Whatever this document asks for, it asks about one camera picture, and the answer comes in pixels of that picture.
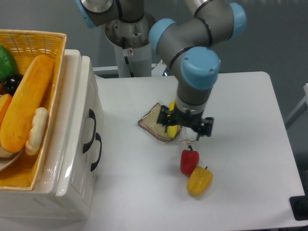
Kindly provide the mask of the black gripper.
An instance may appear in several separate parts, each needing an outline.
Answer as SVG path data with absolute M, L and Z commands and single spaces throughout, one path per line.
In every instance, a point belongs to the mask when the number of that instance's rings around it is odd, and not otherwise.
M 157 124 L 161 124 L 164 127 L 164 132 L 167 132 L 169 126 L 174 125 L 191 128 L 197 133 L 196 140 L 198 141 L 203 136 L 211 137 L 214 118 L 202 118 L 202 113 L 193 115 L 190 110 L 185 112 L 180 111 L 178 108 L 170 110 L 167 106 L 161 105 Z

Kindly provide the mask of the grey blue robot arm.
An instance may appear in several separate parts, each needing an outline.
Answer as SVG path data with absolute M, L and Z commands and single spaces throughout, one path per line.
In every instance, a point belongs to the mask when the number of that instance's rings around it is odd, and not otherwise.
M 197 137 L 210 136 L 214 120 L 202 115 L 220 69 L 220 59 L 210 47 L 242 34 L 247 18 L 237 3 L 188 0 L 186 4 L 193 19 L 179 25 L 168 18 L 156 21 L 142 0 L 77 1 L 89 27 L 105 27 L 120 77 L 148 77 L 155 52 L 177 78 L 175 106 L 161 107 L 158 124 L 180 125 Z

